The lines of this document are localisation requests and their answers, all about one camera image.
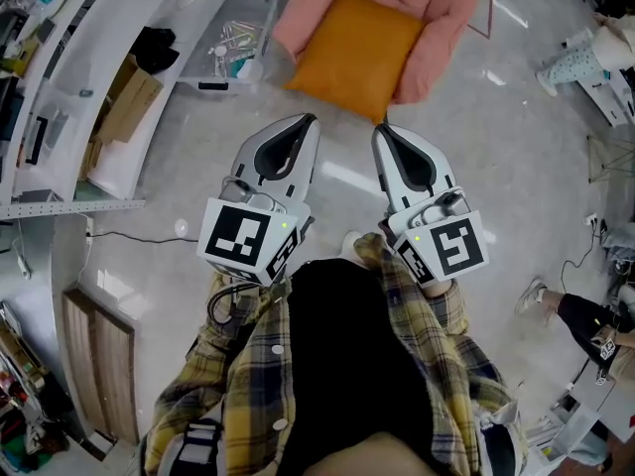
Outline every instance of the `patterned pants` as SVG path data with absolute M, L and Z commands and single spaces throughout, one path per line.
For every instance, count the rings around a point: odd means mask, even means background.
M 543 79 L 555 86 L 591 77 L 603 72 L 589 43 L 566 50 L 554 63 L 540 71 Z

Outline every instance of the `yellow plaid shirt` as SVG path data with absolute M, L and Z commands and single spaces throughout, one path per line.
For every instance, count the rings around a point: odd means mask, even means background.
M 355 251 L 380 274 L 393 330 L 425 377 L 433 415 L 433 457 L 453 474 L 477 472 L 471 403 L 495 413 L 512 399 L 497 369 L 465 335 L 467 318 L 457 284 L 442 297 L 426 299 L 381 236 L 368 234 L 357 240 Z M 212 293 L 223 285 L 223 277 L 216 275 Z M 262 289 L 241 297 L 224 325 L 207 319 L 185 367 L 157 400 L 145 461 L 149 475 L 158 471 L 173 437 L 223 397 L 228 476 L 276 474 L 296 417 L 292 352 L 271 351 L 276 344 L 290 347 L 289 292 L 285 281 L 275 291 Z M 277 431 L 273 423 L 280 418 L 289 425 Z M 522 436 L 519 425 L 516 430 Z

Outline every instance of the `gray floor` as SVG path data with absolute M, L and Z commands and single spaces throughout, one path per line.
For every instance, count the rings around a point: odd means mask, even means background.
M 472 20 L 485 31 L 487 4 L 481 2 Z M 525 421 L 539 417 L 563 392 L 584 356 L 558 320 L 545 327 L 537 311 L 515 317 L 519 293 L 537 274 L 559 286 L 563 261 L 579 259 L 589 246 L 582 223 L 588 213 L 606 216 L 609 224 L 632 213 L 630 184 L 587 181 L 586 135 L 625 136 L 629 129 L 609 131 L 577 86 L 552 98 L 534 78 L 562 40 L 592 25 L 580 0 L 494 0 L 491 40 L 467 30 L 430 99 L 389 112 L 391 122 L 446 153 L 470 205 L 481 212 L 491 264 L 460 280 L 470 332 L 511 388 L 523 384 Z M 252 98 L 203 97 L 179 86 L 142 172 L 138 195 L 147 199 L 146 208 L 100 214 L 97 231 L 167 238 L 184 218 L 189 237 L 197 237 L 206 200 L 218 195 L 242 141 L 304 111 L 319 118 L 323 135 L 307 199 L 317 221 L 296 261 L 335 254 L 347 231 L 375 230 L 387 204 L 376 181 L 372 126 L 274 85 Z M 567 270 L 568 290 L 602 300 L 604 269 L 602 253 L 594 251 L 579 270 Z M 204 321 L 210 276 L 193 244 L 155 246 L 110 236 L 93 245 L 81 282 L 137 329 L 142 430 Z

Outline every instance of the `person in black shorts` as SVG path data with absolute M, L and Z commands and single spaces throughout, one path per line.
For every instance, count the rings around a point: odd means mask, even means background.
M 593 301 L 551 291 L 540 278 L 527 287 L 516 303 L 516 313 L 541 303 L 547 316 L 557 314 L 591 361 L 618 382 L 635 389 L 635 322 Z

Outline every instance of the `orange cushion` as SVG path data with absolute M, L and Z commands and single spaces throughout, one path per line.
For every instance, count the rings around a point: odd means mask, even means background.
M 286 88 L 384 119 L 424 23 L 372 0 L 333 0 Z

